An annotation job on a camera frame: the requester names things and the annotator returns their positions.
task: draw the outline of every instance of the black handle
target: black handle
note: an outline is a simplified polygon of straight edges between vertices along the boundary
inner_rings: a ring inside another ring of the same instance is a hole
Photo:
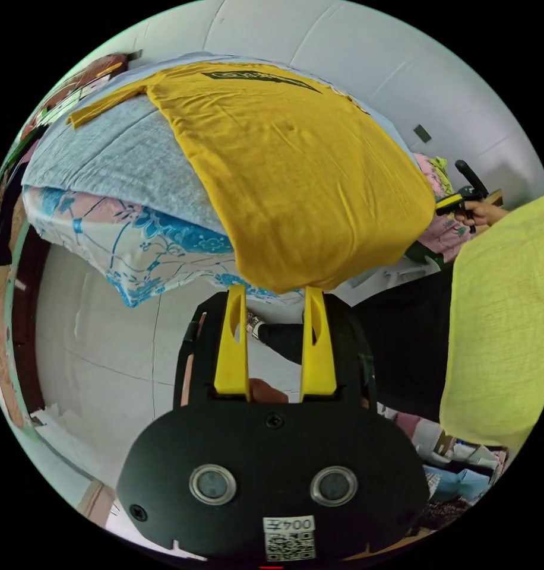
[[[476,173],[463,160],[457,160],[454,165],[458,172],[470,182],[470,185],[476,190],[481,200],[488,197],[489,192],[486,186],[484,186],[482,181],[476,176]]]

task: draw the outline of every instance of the blue floral pattern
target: blue floral pattern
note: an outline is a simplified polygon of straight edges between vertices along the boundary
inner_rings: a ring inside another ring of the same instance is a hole
[[[128,307],[205,277],[220,288],[246,285],[246,296],[291,305],[303,291],[276,295],[244,281],[229,238],[148,207],[56,188],[23,188],[29,222],[97,269]]]

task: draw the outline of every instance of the shoe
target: shoe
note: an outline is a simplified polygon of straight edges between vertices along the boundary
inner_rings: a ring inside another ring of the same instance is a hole
[[[258,335],[254,332],[254,329],[259,323],[264,323],[264,321],[258,317],[255,313],[250,311],[249,309],[246,310],[246,331],[252,335],[252,338],[256,340],[260,340]]]

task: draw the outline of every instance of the black pants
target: black pants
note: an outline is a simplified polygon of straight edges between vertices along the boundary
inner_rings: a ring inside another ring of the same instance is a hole
[[[438,422],[446,378],[453,266],[355,305],[373,354],[379,402]],[[302,363],[302,324],[262,324],[258,338]]]

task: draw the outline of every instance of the yellow fabric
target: yellow fabric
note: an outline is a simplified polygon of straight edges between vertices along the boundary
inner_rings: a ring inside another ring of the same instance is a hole
[[[450,184],[450,180],[448,180],[448,175],[446,173],[446,167],[448,166],[448,160],[440,158],[437,156],[434,159],[429,159],[431,165],[433,165],[434,169],[437,172],[438,177],[440,178],[440,183],[442,184],[442,188],[444,192],[451,196],[454,194],[454,188],[452,184]]]
[[[462,247],[449,344],[442,427],[519,449],[544,406],[544,197]]]
[[[264,64],[160,71],[72,113],[74,128],[145,93],[169,121],[253,286],[333,289],[393,264],[429,226],[434,193],[350,97]]]

